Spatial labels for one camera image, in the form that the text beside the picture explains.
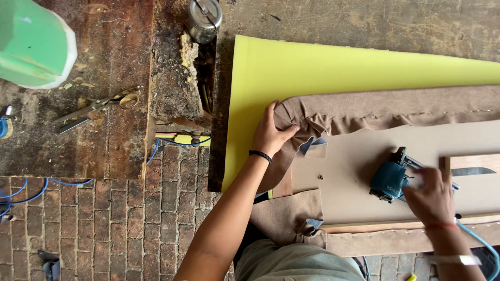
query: knife blade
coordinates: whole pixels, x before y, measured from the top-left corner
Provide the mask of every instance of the knife blade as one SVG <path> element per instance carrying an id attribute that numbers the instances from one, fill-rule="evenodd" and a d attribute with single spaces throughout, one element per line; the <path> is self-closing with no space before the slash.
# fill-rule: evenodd
<path id="1" fill-rule="evenodd" d="M 496 174 L 496 173 L 497 172 L 495 172 L 494 170 L 485 167 L 468 167 L 468 168 L 451 169 L 451 175 L 453 175 L 454 177 Z"/>

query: scissors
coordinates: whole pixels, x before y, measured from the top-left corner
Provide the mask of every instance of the scissors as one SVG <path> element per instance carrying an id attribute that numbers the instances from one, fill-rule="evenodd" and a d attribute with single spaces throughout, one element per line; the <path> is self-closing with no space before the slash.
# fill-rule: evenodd
<path id="1" fill-rule="evenodd" d="M 80 116 L 80 115 L 83 115 L 83 114 L 86 114 L 89 112 L 93 112 L 93 111 L 101 111 L 101 110 L 107 109 L 108 107 L 110 107 L 112 105 L 118 105 L 122 109 L 125 109 L 125 110 L 130 109 L 139 103 L 139 95 L 140 94 L 141 94 L 141 91 L 139 90 L 139 86 L 132 87 L 130 89 L 126 89 L 126 90 L 120 92 L 119 94 L 115 95 L 112 98 L 96 99 L 89 106 L 82 108 L 82 109 L 79 109 L 79 110 L 72 112 L 70 114 L 64 115 L 63 117 L 60 117 L 60 118 L 54 120 L 54 122 L 66 121 L 68 119 L 75 118 L 77 116 Z M 61 129 L 59 129 L 58 133 L 62 134 L 64 132 L 72 130 L 75 127 L 77 127 L 83 123 L 86 123 L 89 120 L 90 120 L 90 117 L 88 117 L 88 116 L 82 117 L 82 118 L 76 120 L 75 122 L 62 127 Z"/>

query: person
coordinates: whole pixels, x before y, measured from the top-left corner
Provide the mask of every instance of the person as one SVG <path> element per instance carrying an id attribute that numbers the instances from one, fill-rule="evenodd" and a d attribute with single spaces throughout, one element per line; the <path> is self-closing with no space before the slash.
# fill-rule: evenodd
<path id="1" fill-rule="evenodd" d="M 271 158 L 299 130 L 296 125 L 285 131 L 276 129 L 273 116 L 277 103 L 275 100 L 265 109 L 252 144 L 252 150 Z M 257 188 L 268 165 L 268 160 L 260 155 L 248 157 L 232 184 L 200 225 L 174 280 L 224 280 L 244 237 Z M 405 187 L 403 192 L 410 209 L 424 224 L 434 254 L 451 257 L 472 255 L 455 225 L 450 176 L 443 176 L 435 168 L 421 169 L 418 173 L 424 179 L 423 190 Z M 441 281 L 486 280 L 477 265 L 440 263 L 438 274 Z M 342 258 L 303 243 L 278 248 L 270 240 L 257 240 L 244 249 L 235 268 L 235 278 L 237 281 L 364 280 L 352 258 Z"/>

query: worn wooden table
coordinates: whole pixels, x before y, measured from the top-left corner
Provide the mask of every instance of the worn wooden table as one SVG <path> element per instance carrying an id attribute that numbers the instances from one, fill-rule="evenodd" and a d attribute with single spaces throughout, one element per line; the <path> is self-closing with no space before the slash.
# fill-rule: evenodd
<path id="1" fill-rule="evenodd" d="M 154 142 L 155 118 L 202 116 L 196 80 L 181 65 L 179 37 L 188 0 L 35 0 L 76 34 L 68 89 L 30 90 L 0 80 L 0 105 L 13 107 L 13 135 L 0 141 L 0 176 L 138 179 Z M 141 86 L 140 103 L 91 112 L 64 134 L 57 117 Z"/>
<path id="2" fill-rule="evenodd" d="M 497 0 L 227 0 L 217 36 L 208 189 L 221 191 L 235 35 L 500 62 Z"/>

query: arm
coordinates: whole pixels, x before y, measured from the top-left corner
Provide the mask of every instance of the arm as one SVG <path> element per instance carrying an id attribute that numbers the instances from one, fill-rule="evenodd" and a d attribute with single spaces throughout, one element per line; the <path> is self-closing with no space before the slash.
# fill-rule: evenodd
<path id="1" fill-rule="evenodd" d="M 404 197 L 411 211 L 426 227 L 426 234 L 438 256 L 472 255 L 455 224 L 455 201 L 450 175 L 436 168 L 418 170 L 425 181 L 422 191 L 404 187 Z M 477 265 L 442 263 L 437 265 L 441 281 L 486 281 Z"/>
<path id="2" fill-rule="evenodd" d="M 278 100 L 266 107 L 253 136 L 252 150 L 269 157 L 299 130 L 296 125 L 278 131 L 273 119 Z M 238 175 L 205 218 L 187 250 L 174 278 L 176 281 L 223 280 L 242 242 L 257 188 L 269 162 L 251 155 Z"/>

